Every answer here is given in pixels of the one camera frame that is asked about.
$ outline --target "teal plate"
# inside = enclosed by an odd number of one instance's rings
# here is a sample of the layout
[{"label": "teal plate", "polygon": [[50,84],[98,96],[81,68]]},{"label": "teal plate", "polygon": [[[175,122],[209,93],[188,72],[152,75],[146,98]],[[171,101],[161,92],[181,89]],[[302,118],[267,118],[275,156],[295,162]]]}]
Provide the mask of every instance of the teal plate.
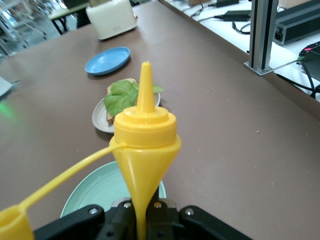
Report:
[{"label": "teal plate", "polygon": [[[159,197],[167,197],[162,181]],[[122,198],[130,198],[130,193],[117,162],[113,161],[97,168],[79,183],[66,201],[60,217],[90,204],[97,204],[106,212],[114,201]]]}]

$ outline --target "condiment bottle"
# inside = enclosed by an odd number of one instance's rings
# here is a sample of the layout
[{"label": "condiment bottle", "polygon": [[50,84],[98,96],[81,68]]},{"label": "condiment bottle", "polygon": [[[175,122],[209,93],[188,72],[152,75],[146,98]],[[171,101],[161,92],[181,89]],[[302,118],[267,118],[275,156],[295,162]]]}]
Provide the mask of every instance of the condiment bottle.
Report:
[{"label": "condiment bottle", "polygon": [[113,124],[114,136],[109,145],[127,145],[112,153],[131,195],[137,239],[146,240],[148,204],[181,148],[176,117],[155,106],[149,62],[141,66],[137,106],[119,113]]}]

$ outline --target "toaster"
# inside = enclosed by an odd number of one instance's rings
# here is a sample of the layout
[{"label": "toaster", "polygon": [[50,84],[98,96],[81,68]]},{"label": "toaster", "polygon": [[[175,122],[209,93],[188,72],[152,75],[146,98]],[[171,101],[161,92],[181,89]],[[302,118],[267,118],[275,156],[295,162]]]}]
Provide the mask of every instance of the toaster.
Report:
[{"label": "toaster", "polygon": [[129,0],[110,0],[87,6],[85,11],[100,40],[122,34],[138,25]]}]

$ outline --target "floor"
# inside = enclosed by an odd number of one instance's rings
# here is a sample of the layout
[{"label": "floor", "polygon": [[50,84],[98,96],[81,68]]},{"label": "floor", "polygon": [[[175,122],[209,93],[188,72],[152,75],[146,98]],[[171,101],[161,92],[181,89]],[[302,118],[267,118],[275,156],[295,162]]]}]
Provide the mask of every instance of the floor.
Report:
[{"label": "floor", "polygon": [[[53,25],[53,23],[48,18],[40,19],[36,22],[36,25],[42,29],[46,33],[46,39],[43,38],[41,34],[38,32],[31,30],[28,27],[24,27],[19,29],[19,32],[21,35],[25,38],[27,43],[25,43],[22,40],[18,41],[11,41],[6,39],[6,35],[0,35],[0,39],[4,40],[6,42],[6,46],[12,51],[12,52],[19,52],[23,51],[25,49],[32,48],[36,46],[39,43],[42,43],[44,41],[58,38],[60,37],[60,34],[58,33],[57,29]],[[77,18],[73,15],[67,16],[67,26],[71,31],[74,31],[77,29]],[[0,49],[0,64],[6,59],[7,57],[3,54],[2,50]]]}]

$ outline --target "screw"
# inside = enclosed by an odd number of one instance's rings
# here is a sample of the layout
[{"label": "screw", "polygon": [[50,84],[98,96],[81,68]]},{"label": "screw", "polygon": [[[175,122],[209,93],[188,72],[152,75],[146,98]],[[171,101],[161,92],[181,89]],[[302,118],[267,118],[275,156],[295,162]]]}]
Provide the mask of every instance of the screw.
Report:
[{"label": "screw", "polygon": [[89,210],[89,213],[90,214],[96,214],[98,212],[98,209],[96,209],[95,207],[94,208],[91,208],[90,210]]},{"label": "screw", "polygon": [[125,204],[123,204],[124,208],[130,208],[132,206],[131,202],[126,202]]},{"label": "screw", "polygon": [[187,208],[184,212],[189,216],[194,214],[194,211],[192,210],[192,208]]},{"label": "screw", "polygon": [[161,202],[155,202],[154,204],[153,204],[153,206],[156,208],[156,209],[159,209],[159,208],[161,208],[162,207],[162,205],[161,205]]}]

